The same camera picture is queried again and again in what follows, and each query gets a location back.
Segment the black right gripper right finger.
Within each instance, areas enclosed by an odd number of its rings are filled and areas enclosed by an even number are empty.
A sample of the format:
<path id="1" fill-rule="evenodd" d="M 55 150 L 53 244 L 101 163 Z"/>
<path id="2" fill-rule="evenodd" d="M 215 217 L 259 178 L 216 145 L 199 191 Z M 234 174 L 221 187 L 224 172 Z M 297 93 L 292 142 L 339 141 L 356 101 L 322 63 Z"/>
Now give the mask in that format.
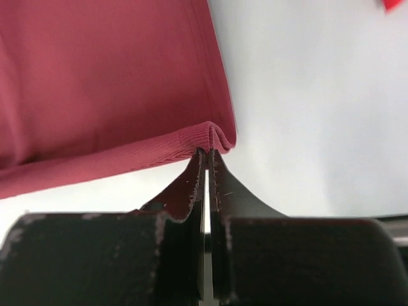
<path id="1" fill-rule="evenodd" d="M 406 305 L 407 218 L 289 217 L 208 153 L 221 305 Z"/>

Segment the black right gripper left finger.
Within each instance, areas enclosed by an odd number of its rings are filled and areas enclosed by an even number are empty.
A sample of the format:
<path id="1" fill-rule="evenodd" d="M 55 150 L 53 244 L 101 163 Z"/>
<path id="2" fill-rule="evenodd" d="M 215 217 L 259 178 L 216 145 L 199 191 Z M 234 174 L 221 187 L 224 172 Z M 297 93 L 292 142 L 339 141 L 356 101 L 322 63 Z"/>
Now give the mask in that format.
<path id="1" fill-rule="evenodd" d="M 197 305 L 205 152 L 138 210 L 27 214 L 1 249 L 2 305 Z"/>

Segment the pink garment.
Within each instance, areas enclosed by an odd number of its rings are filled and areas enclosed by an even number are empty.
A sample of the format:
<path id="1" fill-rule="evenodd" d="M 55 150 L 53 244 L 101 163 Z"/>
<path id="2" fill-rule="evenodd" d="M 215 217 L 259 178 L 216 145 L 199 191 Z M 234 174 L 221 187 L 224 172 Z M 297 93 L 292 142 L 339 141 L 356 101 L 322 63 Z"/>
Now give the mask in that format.
<path id="1" fill-rule="evenodd" d="M 236 144 L 206 1 L 2 1 L 1 197 Z"/>

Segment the red tank top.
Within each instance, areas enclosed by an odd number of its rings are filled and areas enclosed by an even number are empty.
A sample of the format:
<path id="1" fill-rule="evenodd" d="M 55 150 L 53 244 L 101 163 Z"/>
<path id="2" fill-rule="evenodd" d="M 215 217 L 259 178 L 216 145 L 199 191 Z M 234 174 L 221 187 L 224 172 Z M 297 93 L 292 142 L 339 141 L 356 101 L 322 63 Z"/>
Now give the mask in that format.
<path id="1" fill-rule="evenodd" d="M 400 6 L 404 0 L 380 0 L 386 13 Z"/>

